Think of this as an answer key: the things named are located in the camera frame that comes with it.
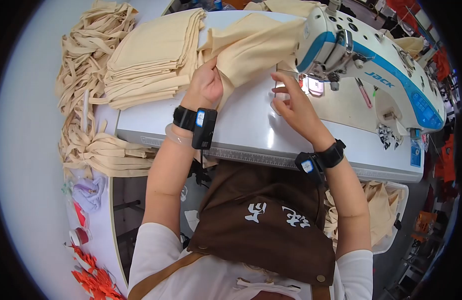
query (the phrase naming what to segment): white sewing table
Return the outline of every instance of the white sewing table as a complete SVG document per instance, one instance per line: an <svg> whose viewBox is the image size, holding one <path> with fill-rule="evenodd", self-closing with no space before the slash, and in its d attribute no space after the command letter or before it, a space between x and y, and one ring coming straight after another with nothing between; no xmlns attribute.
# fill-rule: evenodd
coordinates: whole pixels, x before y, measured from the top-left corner
<svg viewBox="0 0 462 300"><path fill-rule="evenodd" d="M199 34L199 45L204 44L208 28L225 28L250 13L263 13L282 22L296 18L292 15L248 10L209 12L204 19L206 28ZM262 72L257 78L234 90L219 113L213 136L214 147L289 158L302 151L312 152L309 142L294 132L270 106L272 98L269 92L275 87L275 82L269 74L274 71L276 67ZM372 86L363 83L372 98ZM174 108L179 105L183 95L180 93L173 99L121 111L116 130L118 137L132 143L159 146L156 141L164 139L164 128L172 122ZM354 114L358 118L375 119L375 112L367 108L353 78L343 79L339 92L332 92L327 86L322 97L332 99L343 117L351 118ZM421 179L424 155L421 155L421 167L411 166L409 137L405 137L402 145L396 149L391 146L384 150L379 136L374 132L326 121L324 124L336 139L346 144L346 157L361 179L396 182L418 182Z"/></svg>
<svg viewBox="0 0 462 300"><path fill-rule="evenodd" d="M142 14L139 23L159 16L159 14L147 13L148 9L152 10L154 4L146 4L148 7L145 7L144 3L131 2L131 4L140 11L140 15ZM204 20L206 28L199 35L199 44L205 42L209 27L225 28L250 13L251 11L246 10L209 12ZM263 13L283 22L296 18L274 12L257 13ZM269 92L275 86L275 82L269 74L275 70L276 68L266 70L251 82L234 90L219 113L213 137L214 146L287 157L296 156L302 151L312 151L312 146L294 132L270 106ZM371 97L372 86L366 82L364 85ZM137 105L120 112L110 109L108 105L99 105L95 111L96 122L101 123L106 119L107 133L116 134L132 143L146 144L146 138L164 139L164 128L172 122L174 108L179 105L182 97L183 93L173 99ZM346 107L343 111L352 113L356 110L367 110L354 79L342 81L340 92L333 93L329 87L326 87L323 97L330 97L334 102L341 103L340 107ZM421 167L410 165L409 137L406 137L396 150L385 151L376 133L327 121L324 121L324 124L337 139L341 139L347 145L345 154L361 179L396 182L418 182L421 179L424 155L421 156ZM127 282L120 263L114 230L113 201L110 191L112 191L112 178L107 180L101 209L89 216L93 239L83 245L83 249L96 256L98 266L108 268L116 278L116 284L122 294L127 296Z"/></svg>

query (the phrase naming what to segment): orange fabric scraps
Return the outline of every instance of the orange fabric scraps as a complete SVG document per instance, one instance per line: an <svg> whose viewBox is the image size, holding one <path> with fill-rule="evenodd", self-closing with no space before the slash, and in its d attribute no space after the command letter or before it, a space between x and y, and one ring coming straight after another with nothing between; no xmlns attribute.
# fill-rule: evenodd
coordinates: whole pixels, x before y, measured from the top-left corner
<svg viewBox="0 0 462 300"><path fill-rule="evenodd" d="M88 270L81 268L81 272L71 271L76 281L81 284L89 295L91 295L90 300L106 300L106 297L113 300L125 300L125 298L116 291L116 285L113 284L108 272L97 267L96 257L88 253L83 253L79 247L73 244L71 244L71 247L74 249L75 254L79 255L83 261L91 266Z"/></svg>
<svg viewBox="0 0 462 300"><path fill-rule="evenodd" d="M438 81L443 81L444 78L446 78L451 73L449 61L447 60L446 48L442 46L441 50L436 52L436 54L434 54L434 56L432 57L432 60L436 63L436 67L438 68Z"/></svg>
<svg viewBox="0 0 462 300"><path fill-rule="evenodd" d="M416 22L416 19L414 19L406 8L406 6L410 8L415 15L421 10L421 7L418 3L416 3L416 0L386 0L386 4L396 11L397 16L401 18L401 20L405 21L414 28L415 32L419 32L418 22Z"/></svg>

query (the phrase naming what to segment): sewing machine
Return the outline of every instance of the sewing machine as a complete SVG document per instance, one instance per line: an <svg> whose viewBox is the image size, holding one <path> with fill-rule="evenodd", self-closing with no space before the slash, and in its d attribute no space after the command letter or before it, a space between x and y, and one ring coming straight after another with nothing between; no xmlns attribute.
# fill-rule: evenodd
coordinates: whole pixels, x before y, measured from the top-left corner
<svg viewBox="0 0 462 300"><path fill-rule="evenodd" d="M376 114L399 135L444 126L446 111L437 83L383 33L337 10L339 0L316 7L308 16L296 50L296 68L339 89L339 80L355 77L378 87Z"/></svg>

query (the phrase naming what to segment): hand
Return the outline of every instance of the hand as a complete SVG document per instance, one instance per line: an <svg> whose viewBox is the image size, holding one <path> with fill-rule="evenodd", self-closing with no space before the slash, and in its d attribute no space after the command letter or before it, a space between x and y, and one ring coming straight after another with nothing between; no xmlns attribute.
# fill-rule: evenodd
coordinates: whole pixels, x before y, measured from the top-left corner
<svg viewBox="0 0 462 300"><path fill-rule="evenodd" d="M279 72L271 73L272 79L281 81L285 86L273 88L274 93L287 93L288 100L273 99L276 110L286 122L308 140L316 152L328 149L336 141L319 119L311 101L302 91L299 83L292 77Z"/></svg>
<svg viewBox="0 0 462 300"><path fill-rule="evenodd" d="M199 67L192 75L181 106L197 111L198 108L210 109L223 95L221 76L216 68L217 56Z"/></svg>

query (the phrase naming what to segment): label sticker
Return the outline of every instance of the label sticker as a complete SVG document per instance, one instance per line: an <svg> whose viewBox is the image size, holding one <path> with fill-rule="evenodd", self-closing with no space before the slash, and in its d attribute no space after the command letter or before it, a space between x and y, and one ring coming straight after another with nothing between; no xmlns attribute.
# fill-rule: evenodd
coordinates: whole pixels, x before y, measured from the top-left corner
<svg viewBox="0 0 462 300"><path fill-rule="evenodd" d="M414 140L411 140L411 165L421 167L421 147Z"/></svg>
<svg viewBox="0 0 462 300"><path fill-rule="evenodd" d="M204 121L204 111L198 111L198 114L196 115L196 125L199 127L203 127L203 121Z"/></svg>
<svg viewBox="0 0 462 300"><path fill-rule="evenodd" d="M305 160L301 163L301 166L303 168L303 170L306 172L306 173L310 173L312 172L312 170L314 170L314 167L312 166L312 162L311 160Z"/></svg>

